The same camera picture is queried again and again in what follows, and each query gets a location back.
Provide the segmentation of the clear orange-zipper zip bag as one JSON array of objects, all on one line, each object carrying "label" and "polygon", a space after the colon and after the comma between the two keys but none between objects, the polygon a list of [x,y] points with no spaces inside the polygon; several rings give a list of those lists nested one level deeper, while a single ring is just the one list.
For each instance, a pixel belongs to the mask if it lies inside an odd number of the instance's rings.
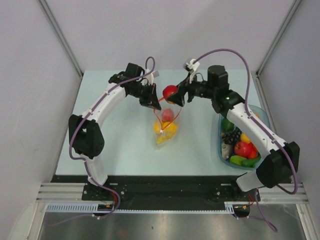
[{"label": "clear orange-zipper zip bag", "polygon": [[152,132],[154,146],[161,149],[178,135],[181,122],[182,107],[169,103],[164,97],[159,99],[161,110],[153,110],[154,122]]}]

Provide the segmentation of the yellow toy banana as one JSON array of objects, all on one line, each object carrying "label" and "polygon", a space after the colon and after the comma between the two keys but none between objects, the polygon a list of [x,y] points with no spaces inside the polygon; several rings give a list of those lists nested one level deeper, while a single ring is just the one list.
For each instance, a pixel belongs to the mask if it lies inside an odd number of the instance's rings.
[{"label": "yellow toy banana", "polygon": [[165,136],[165,135],[160,135],[160,136],[157,137],[155,143],[156,143],[157,145],[162,145],[162,144],[164,144],[167,140],[168,140],[168,137],[167,137],[167,136]]}]

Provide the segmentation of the green toy lime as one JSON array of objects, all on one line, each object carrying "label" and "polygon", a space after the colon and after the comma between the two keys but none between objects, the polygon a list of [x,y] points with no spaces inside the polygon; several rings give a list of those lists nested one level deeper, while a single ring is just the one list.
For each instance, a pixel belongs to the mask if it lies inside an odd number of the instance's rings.
[{"label": "green toy lime", "polygon": [[230,122],[228,119],[223,118],[221,121],[221,128],[225,132],[233,131],[234,124]]}]

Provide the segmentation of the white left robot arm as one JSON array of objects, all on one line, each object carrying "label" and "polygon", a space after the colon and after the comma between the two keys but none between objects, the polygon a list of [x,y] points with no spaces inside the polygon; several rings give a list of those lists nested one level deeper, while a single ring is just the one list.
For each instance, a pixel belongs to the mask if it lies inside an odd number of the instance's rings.
[{"label": "white left robot arm", "polygon": [[154,68],[128,63],[124,71],[110,77],[104,92],[88,110],[69,117],[69,156],[84,162],[87,179],[95,185],[93,194],[100,200],[107,199],[111,193],[111,188],[105,184],[108,174],[99,157],[105,146],[102,126],[127,96],[137,98],[142,107],[161,110],[154,82],[158,76]]}]

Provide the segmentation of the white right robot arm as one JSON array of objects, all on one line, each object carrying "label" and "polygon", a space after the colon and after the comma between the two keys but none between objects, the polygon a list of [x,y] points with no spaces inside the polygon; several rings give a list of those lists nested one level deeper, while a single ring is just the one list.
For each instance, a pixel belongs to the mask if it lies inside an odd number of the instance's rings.
[{"label": "white right robot arm", "polygon": [[198,68],[194,64],[184,67],[188,75],[177,85],[177,91],[167,99],[181,107],[194,97],[210,99],[213,109],[235,124],[253,142],[262,162],[253,171],[239,176],[230,188],[231,196],[242,201],[249,191],[262,187],[273,188],[289,177],[297,186],[300,147],[288,143],[272,132],[246,104],[245,100],[229,88],[228,73],[222,65],[212,65],[207,70],[207,80],[198,81]]}]

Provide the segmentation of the blue plastic food tub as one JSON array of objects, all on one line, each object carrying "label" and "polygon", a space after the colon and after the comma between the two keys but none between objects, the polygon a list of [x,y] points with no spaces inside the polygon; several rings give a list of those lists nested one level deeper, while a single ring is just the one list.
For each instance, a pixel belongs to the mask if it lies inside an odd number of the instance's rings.
[{"label": "blue plastic food tub", "polygon": [[219,159],[231,168],[255,170],[261,163],[261,155],[253,142],[235,124],[219,117],[217,134]]}]

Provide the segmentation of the peach toy fruit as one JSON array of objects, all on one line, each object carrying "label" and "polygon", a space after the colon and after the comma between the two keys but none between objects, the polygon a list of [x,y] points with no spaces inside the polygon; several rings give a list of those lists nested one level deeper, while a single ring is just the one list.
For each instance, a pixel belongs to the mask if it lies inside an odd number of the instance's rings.
[{"label": "peach toy fruit", "polygon": [[174,119],[174,112],[172,109],[167,108],[164,109],[163,112],[161,113],[161,120],[163,122],[171,122]]}]

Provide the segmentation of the black grape bunch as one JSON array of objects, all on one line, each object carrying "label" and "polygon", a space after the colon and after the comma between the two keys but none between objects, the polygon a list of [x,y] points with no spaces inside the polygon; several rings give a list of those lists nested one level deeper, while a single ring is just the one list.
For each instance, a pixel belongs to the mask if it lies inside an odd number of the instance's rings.
[{"label": "black grape bunch", "polygon": [[242,131],[238,127],[235,127],[232,131],[224,133],[221,139],[222,142],[226,145],[235,145],[240,141],[241,134]]}]

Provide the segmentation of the grey toy fish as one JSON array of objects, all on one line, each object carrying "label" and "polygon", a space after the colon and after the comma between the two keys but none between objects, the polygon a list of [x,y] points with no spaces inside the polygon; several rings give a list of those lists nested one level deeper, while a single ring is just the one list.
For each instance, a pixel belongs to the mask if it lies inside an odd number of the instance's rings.
[{"label": "grey toy fish", "polygon": [[233,154],[233,149],[234,149],[233,145],[226,144],[226,143],[222,142],[222,144],[221,144],[221,155],[222,155],[222,158],[224,160],[229,160],[230,157]]}]

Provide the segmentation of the small yellow toy fruit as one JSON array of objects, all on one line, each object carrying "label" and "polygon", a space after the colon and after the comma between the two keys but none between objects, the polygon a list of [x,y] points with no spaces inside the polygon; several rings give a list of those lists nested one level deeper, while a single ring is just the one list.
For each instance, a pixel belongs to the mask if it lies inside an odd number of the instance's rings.
[{"label": "small yellow toy fruit", "polygon": [[240,141],[241,142],[244,142],[244,143],[247,143],[247,144],[250,144],[251,143],[251,140],[244,134],[242,133],[240,135]]}]

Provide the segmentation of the green toy pepper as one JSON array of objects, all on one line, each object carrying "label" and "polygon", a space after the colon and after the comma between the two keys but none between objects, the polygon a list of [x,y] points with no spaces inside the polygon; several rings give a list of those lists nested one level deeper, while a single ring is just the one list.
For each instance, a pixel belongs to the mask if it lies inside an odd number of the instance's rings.
[{"label": "green toy pepper", "polygon": [[239,155],[232,155],[229,159],[230,164],[241,166],[243,161],[247,160],[247,158],[239,156]]}]

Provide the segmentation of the large red toy apple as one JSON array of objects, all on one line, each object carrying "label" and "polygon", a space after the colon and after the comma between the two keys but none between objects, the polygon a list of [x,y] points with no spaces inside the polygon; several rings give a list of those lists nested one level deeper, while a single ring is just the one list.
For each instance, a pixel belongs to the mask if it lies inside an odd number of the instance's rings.
[{"label": "large red toy apple", "polygon": [[248,158],[252,151],[252,146],[249,143],[243,141],[239,141],[234,146],[234,153],[240,157]]}]

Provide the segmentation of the black base bar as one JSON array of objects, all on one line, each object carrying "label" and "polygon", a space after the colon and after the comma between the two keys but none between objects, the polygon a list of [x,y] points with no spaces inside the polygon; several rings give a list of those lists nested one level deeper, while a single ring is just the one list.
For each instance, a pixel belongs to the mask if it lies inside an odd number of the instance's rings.
[{"label": "black base bar", "polygon": [[215,211],[226,202],[250,205],[260,196],[240,192],[235,176],[128,176],[111,175],[104,184],[119,194],[120,210]]}]

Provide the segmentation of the green toy cucumber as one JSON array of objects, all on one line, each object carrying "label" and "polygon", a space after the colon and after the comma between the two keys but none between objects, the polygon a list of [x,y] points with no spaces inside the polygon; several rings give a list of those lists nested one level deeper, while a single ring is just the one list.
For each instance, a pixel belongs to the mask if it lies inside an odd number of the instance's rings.
[{"label": "green toy cucumber", "polygon": [[255,168],[256,167],[256,164],[260,161],[261,159],[261,156],[258,155],[257,157],[255,158],[250,158],[250,159],[244,159],[242,162],[241,162],[241,166],[242,167],[246,167],[246,168]]}]

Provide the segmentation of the aluminium rail frame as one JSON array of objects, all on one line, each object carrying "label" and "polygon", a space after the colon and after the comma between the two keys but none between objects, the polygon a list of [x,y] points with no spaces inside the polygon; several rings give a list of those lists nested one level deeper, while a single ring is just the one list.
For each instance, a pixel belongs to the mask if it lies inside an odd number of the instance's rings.
[{"label": "aluminium rail frame", "polygon": [[[113,183],[110,188],[119,194],[122,202],[137,198],[155,198],[159,201],[195,198],[199,200],[219,202],[247,202],[254,198],[254,190],[246,193],[232,191],[229,184],[161,184],[161,183]],[[38,202],[107,202],[114,194],[90,183],[43,183],[36,200]],[[303,185],[299,185],[294,195],[283,192],[278,187],[261,188],[258,199],[264,204],[304,204],[308,197]]]}]

